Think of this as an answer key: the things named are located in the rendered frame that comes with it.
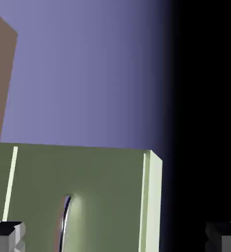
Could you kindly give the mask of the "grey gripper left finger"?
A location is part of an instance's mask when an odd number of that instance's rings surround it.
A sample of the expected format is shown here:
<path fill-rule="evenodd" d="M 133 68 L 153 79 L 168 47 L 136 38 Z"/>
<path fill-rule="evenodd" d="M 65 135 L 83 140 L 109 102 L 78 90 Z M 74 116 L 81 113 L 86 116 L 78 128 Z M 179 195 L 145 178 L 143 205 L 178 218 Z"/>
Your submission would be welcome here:
<path fill-rule="evenodd" d="M 0 252 L 26 252 L 26 226 L 21 221 L 0 221 Z"/>

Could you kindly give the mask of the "green drawer front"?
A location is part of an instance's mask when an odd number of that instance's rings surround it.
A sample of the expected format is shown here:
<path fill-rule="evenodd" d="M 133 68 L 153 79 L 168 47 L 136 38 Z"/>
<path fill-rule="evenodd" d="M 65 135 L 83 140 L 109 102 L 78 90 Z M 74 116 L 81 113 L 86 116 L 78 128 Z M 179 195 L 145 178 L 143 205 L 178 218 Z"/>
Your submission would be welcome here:
<path fill-rule="evenodd" d="M 72 195 L 65 252 L 138 252 L 144 152 L 22 145 L 8 218 L 26 225 L 26 252 L 58 252 L 64 197 Z"/>

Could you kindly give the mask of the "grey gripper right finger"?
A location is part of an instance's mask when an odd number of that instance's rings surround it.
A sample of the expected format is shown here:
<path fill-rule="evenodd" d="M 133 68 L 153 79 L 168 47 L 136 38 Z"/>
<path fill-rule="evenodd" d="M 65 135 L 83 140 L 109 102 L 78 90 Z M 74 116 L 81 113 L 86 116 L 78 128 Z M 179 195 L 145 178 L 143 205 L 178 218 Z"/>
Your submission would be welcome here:
<path fill-rule="evenodd" d="M 231 221 L 207 222 L 205 252 L 231 252 Z"/>

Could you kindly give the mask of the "green painted cabinet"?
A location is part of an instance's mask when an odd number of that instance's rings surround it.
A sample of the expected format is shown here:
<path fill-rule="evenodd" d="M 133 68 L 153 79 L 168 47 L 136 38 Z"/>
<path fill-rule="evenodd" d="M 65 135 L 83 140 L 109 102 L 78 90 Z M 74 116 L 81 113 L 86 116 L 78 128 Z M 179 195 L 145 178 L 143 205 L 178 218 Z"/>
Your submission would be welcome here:
<path fill-rule="evenodd" d="M 160 252 L 151 150 L 0 143 L 0 252 Z"/>

